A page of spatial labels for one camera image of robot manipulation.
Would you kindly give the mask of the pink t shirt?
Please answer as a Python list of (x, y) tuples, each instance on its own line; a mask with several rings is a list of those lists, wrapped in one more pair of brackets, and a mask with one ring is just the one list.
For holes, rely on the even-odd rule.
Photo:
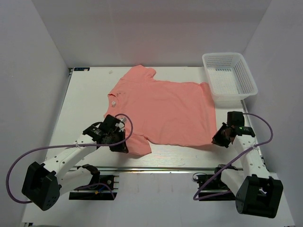
[(200, 147), (217, 131), (215, 106), (206, 82), (155, 80), (156, 70), (132, 67), (108, 93), (106, 114), (126, 114), (129, 153), (150, 154), (150, 143)]

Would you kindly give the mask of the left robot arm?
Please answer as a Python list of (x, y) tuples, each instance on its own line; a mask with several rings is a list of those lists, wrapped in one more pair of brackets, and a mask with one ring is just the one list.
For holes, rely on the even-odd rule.
[(101, 186), (112, 189), (100, 181), (97, 167), (84, 164), (75, 171), (72, 168), (100, 147), (109, 147), (113, 152), (128, 153), (126, 123), (131, 119), (125, 114), (107, 115), (85, 129), (73, 144), (61, 145), (63, 149), (53, 158), (39, 164), (32, 163), (26, 173), (22, 193), (41, 210), (50, 209), (59, 197), (73, 190), (85, 190)]

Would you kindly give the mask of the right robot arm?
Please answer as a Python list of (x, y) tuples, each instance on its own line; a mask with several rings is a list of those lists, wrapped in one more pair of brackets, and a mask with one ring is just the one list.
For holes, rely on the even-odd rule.
[(224, 183), (235, 196), (237, 212), (265, 218), (275, 218), (282, 197), (283, 184), (274, 179), (259, 154), (259, 145), (251, 127), (245, 126), (243, 112), (227, 113), (223, 123), (213, 136), (213, 144), (233, 147), (241, 162), (241, 169), (232, 164), (219, 165), (215, 179)]

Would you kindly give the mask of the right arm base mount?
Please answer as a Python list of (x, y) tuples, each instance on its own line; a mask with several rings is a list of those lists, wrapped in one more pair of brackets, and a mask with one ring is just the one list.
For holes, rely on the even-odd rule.
[(193, 180), (198, 183), (194, 201), (238, 201), (237, 194), (243, 183), (243, 169), (233, 165), (219, 165), (214, 174), (195, 173)]

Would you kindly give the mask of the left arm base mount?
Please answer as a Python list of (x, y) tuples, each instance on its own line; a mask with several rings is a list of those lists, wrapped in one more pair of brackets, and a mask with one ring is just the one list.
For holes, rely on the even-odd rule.
[(119, 188), (119, 174), (93, 170), (88, 186), (69, 193), (71, 201), (114, 201)]

